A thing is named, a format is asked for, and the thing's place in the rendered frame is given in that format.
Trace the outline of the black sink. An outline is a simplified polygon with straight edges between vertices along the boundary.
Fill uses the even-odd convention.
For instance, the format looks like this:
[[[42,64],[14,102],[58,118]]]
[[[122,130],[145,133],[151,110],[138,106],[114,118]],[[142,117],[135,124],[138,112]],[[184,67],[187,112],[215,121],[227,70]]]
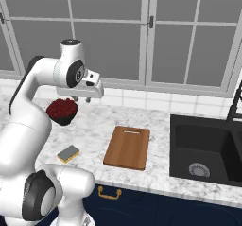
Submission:
[[[171,114],[169,175],[242,187],[242,122]]]

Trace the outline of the white framed window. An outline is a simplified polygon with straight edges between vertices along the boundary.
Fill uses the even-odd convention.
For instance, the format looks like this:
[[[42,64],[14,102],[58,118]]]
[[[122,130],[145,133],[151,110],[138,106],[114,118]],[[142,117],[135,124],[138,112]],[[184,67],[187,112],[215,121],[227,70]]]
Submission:
[[[0,12],[2,78],[67,38],[108,87],[229,97],[239,76],[242,0],[0,0]]]

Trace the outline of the wooden cutting board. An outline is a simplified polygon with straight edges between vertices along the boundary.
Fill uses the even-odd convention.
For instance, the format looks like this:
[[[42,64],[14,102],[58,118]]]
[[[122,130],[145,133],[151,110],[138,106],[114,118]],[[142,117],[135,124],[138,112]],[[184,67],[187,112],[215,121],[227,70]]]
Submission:
[[[103,164],[143,171],[146,168],[150,131],[116,126]]]

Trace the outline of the black window latch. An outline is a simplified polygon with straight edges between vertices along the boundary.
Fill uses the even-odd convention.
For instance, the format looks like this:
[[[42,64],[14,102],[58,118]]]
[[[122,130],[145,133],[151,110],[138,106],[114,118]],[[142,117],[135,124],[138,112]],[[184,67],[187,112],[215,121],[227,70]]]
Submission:
[[[154,27],[154,16],[149,16],[149,22],[146,24],[141,24],[142,26],[148,26],[148,28]]]
[[[10,20],[7,20],[7,19],[4,17],[3,13],[0,12],[0,22],[1,22],[2,24],[4,24],[6,21],[10,21]]]

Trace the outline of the black bowl of red berries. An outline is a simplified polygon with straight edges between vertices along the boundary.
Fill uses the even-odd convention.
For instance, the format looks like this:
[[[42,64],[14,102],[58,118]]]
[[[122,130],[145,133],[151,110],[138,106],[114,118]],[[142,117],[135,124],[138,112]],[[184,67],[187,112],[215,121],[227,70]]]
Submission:
[[[69,98],[59,98],[53,101],[46,109],[50,119],[61,126],[69,125],[77,112],[78,104]]]

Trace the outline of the navy cupboard door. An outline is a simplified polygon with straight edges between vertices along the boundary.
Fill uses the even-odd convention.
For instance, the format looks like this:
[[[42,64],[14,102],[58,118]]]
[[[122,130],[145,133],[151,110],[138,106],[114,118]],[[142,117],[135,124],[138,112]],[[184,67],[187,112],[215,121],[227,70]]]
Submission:
[[[155,226],[242,226],[242,209],[160,196]]]

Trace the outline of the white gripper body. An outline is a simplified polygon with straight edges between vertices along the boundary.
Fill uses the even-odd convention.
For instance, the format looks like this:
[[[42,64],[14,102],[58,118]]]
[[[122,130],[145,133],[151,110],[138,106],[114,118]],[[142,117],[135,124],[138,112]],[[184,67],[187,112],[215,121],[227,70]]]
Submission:
[[[56,88],[57,93],[61,96],[78,96],[78,97],[90,97],[101,98],[104,96],[104,88],[101,81],[95,86],[81,86],[80,84],[72,89]]]

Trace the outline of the yellow sponge with grey top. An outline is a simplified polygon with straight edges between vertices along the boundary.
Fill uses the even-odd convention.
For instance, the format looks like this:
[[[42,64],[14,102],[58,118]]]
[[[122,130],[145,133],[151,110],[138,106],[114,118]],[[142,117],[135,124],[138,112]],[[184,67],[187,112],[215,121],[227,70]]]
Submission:
[[[71,145],[58,154],[58,158],[65,164],[79,155],[79,149]]]

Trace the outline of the black tap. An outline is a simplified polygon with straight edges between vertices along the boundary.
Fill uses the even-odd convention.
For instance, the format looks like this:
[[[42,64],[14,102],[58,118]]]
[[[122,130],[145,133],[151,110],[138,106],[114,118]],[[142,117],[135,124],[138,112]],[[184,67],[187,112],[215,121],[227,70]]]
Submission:
[[[242,102],[242,80],[240,81],[240,84],[236,89],[235,96],[233,98],[233,103],[228,111],[228,115],[226,118],[226,122],[228,124],[232,124],[235,118],[242,119],[242,113],[237,113],[237,104],[239,101]]]

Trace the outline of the navy drawer front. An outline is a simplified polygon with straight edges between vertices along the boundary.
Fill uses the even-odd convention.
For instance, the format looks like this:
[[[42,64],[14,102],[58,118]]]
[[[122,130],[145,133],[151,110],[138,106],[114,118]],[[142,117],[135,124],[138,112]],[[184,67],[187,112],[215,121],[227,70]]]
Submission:
[[[116,187],[97,184],[93,193],[83,200],[88,214],[95,226],[154,226],[158,197],[155,194],[122,190],[118,200],[105,200],[98,196],[99,186],[110,189]]]

